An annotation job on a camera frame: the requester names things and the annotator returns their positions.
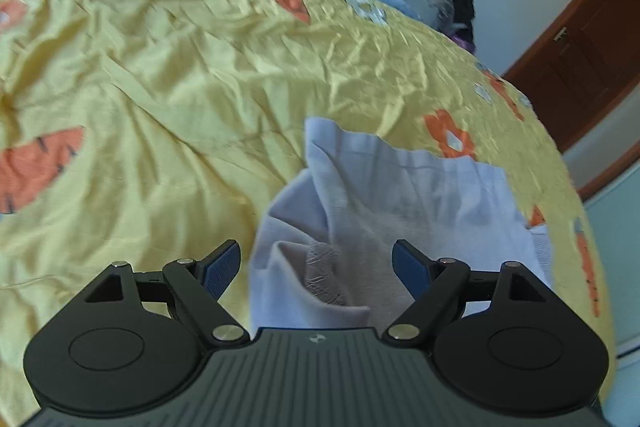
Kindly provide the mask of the lavender long-sleeve top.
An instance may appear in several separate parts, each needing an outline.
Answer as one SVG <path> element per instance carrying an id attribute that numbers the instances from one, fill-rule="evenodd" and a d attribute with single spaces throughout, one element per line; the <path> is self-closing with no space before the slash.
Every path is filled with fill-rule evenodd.
<path id="1" fill-rule="evenodd" d="M 399 239 L 474 270 L 516 260 L 551 282 L 547 229 L 526 222 L 501 168 L 399 150 L 319 117 L 306 121 L 305 153 L 250 255 L 254 329 L 385 329 L 412 301 L 392 267 Z"/>

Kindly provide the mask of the yellow cartoon quilt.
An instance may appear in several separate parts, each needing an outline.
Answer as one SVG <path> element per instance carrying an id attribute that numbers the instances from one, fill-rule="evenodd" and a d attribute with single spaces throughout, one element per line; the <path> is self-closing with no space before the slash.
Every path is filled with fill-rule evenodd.
<path id="1" fill-rule="evenodd" d="M 108 262 L 249 251 L 304 165 L 304 122 L 506 172 L 560 296 L 613 348 L 563 158 L 518 89 L 378 0 L 1 0 L 1 421 L 37 403 L 30 338 Z"/>

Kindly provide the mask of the brown wooden door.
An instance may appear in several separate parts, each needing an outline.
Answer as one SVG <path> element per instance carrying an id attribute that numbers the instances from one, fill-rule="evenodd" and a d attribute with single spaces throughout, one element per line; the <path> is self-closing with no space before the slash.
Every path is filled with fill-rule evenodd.
<path id="1" fill-rule="evenodd" d="M 572 0 L 504 77 L 560 152 L 639 83 L 640 0 Z"/>

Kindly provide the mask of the black backpack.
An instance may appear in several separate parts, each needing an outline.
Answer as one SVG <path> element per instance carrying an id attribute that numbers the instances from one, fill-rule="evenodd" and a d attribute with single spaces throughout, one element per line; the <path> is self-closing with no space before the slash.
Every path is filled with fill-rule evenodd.
<path id="1" fill-rule="evenodd" d="M 448 37 L 467 50 L 469 53 L 476 52 L 474 41 L 475 8 L 473 0 L 451 0 L 454 8 L 454 18 L 447 31 Z"/>

